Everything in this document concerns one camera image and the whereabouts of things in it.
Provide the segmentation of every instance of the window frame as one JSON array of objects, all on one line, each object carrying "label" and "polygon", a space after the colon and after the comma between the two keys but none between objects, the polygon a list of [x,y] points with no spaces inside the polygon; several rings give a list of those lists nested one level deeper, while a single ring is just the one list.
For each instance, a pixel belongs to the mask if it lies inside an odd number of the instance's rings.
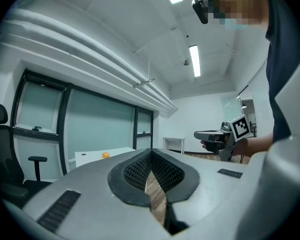
[{"label": "window frame", "polygon": [[[56,133],[48,133],[48,132],[42,132],[42,131],[34,131],[34,130],[28,130],[23,128],[16,127],[16,121],[17,121],[17,113],[18,113],[18,107],[20,105],[20,99],[22,96],[23,89],[25,87],[26,82],[35,82],[39,85],[46,85],[54,89],[58,89],[62,91],[62,97],[60,101],[60,106],[58,110],[58,117],[57,117],[57,126],[56,126]],[[40,73],[36,73],[33,71],[30,71],[29,69],[25,69],[19,84],[17,86],[12,109],[11,109],[11,117],[10,117],[10,127],[13,130],[14,135],[18,136],[24,136],[28,138],[33,139],[40,139],[40,140],[47,140],[47,141],[57,141],[59,143],[59,160],[61,163],[61,169],[63,176],[68,173],[66,161],[65,161],[65,143],[64,143],[64,130],[65,130],[65,120],[66,120],[66,113],[67,113],[67,107],[69,103],[69,98],[72,90],[84,92],[90,95],[94,95],[109,101],[113,101],[116,103],[124,104],[130,107],[134,108],[134,119],[133,119],[133,136],[132,136],[132,148],[137,149],[137,138],[140,137],[151,137],[150,140],[150,148],[153,148],[153,129],[154,129],[154,112],[127,102],[124,102],[122,100],[106,96],[104,94],[85,89],[83,87],[74,85],[70,82],[61,81]],[[150,133],[143,133],[138,134],[138,113],[146,113],[150,114]]]},{"label": "window frame", "polygon": [[[146,113],[150,115],[150,133],[140,133],[138,134],[138,115],[139,112]],[[133,149],[137,149],[137,138],[142,137],[151,137],[150,148],[153,148],[153,140],[154,140],[154,112],[151,110],[144,109],[139,106],[135,106],[134,111],[134,124],[133,124]]]}]

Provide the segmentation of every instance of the window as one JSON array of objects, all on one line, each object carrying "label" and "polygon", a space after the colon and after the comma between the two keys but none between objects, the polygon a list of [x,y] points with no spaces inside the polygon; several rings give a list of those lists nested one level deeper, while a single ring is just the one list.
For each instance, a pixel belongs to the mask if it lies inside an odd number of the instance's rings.
[{"label": "window", "polygon": [[151,148],[153,145],[153,122],[154,113],[140,107],[135,108],[134,113],[134,138],[133,148],[135,150]]},{"label": "window", "polygon": [[143,150],[151,148],[151,136],[138,137],[136,139],[136,149]]},{"label": "window", "polygon": [[243,113],[246,116],[250,131],[253,137],[257,137],[257,118],[250,85],[246,86],[243,91],[240,92],[239,96],[242,103]]},{"label": "window", "polygon": [[153,111],[72,83],[25,70],[13,100],[14,149],[27,180],[35,179],[30,156],[43,180],[76,168],[75,152],[152,148]]},{"label": "window", "polygon": [[15,127],[56,134],[63,91],[26,81],[16,114]]},{"label": "window", "polygon": [[233,120],[243,114],[240,97],[238,95],[230,95],[221,97],[221,105],[223,111],[223,121]]},{"label": "window", "polygon": [[[75,152],[132,148],[134,109],[73,89],[65,121],[67,160],[73,160]],[[69,164],[70,170],[75,167],[75,163]]]},{"label": "window", "polygon": [[151,132],[151,114],[139,112],[137,134],[149,134],[150,132]]}]

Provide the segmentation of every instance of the ceiling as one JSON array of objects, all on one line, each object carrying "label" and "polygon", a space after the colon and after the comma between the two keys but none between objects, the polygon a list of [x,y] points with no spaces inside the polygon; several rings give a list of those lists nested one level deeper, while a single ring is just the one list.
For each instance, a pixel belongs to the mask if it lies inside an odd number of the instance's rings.
[{"label": "ceiling", "polygon": [[[64,0],[86,11],[120,38],[131,52],[156,71],[171,91],[203,88],[229,81],[235,30],[225,30],[216,19],[201,24],[192,0]],[[194,77],[189,46],[198,45],[201,76]]]}]

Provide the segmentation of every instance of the glass pane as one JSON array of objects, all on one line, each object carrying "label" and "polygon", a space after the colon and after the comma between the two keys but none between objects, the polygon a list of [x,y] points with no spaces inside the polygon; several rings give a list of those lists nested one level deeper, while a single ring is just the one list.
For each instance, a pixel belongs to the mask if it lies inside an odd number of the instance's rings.
[{"label": "glass pane", "polygon": [[138,113],[138,128],[137,133],[150,133],[151,115],[148,113]]},{"label": "glass pane", "polygon": [[40,132],[56,133],[62,91],[34,82],[24,86],[18,107],[16,127]]},{"label": "glass pane", "polygon": [[56,141],[14,135],[14,149],[24,173],[25,180],[36,181],[35,163],[28,157],[46,157],[40,162],[41,180],[56,180],[62,176],[59,160],[59,144]]},{"label": "glass pane", "polygon": [[75,158],[75,152],[132,148],[131,106],[73,90],[66,118],[68,160]]},{"label": "glass pane", "polygon": [[242,102],[243,113],[246,116],[247,122],[250,127],[250,131],[253,134],[253,136],[256,137],[258,132],[257,118],[250,86],[247,86],[247,88],[245,88],[244,91],[240,93],[240,98]]},{"label": "glass pane", "polygon": [[242,115],[242,106],[238,95],[221,97],[223,121],[229,121]]},{"label": "glass pane", "polygon": [[151,147],[151,137],[139,137],[136,139],[136,150],[149,149]]}]

